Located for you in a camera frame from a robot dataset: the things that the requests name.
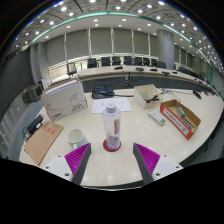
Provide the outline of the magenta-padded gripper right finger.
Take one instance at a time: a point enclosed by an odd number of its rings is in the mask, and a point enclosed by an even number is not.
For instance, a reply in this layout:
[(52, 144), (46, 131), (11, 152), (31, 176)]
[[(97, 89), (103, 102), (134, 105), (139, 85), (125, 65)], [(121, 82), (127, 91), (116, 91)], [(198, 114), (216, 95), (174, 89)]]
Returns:
[(137, 143), (133, 144), (133, 154), (145, 185), (182, 169), (182, 166), (168, 155), (159, 155)]

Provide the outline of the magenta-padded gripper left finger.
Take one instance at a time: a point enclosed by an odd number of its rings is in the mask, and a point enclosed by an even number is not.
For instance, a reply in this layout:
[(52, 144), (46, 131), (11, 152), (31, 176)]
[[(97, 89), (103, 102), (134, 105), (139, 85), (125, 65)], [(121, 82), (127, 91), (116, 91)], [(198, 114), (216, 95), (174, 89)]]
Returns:
[(57, 155), (43, 170), (80, 185), (90, 154), (91, 144), (87, 143), (66, 155)]

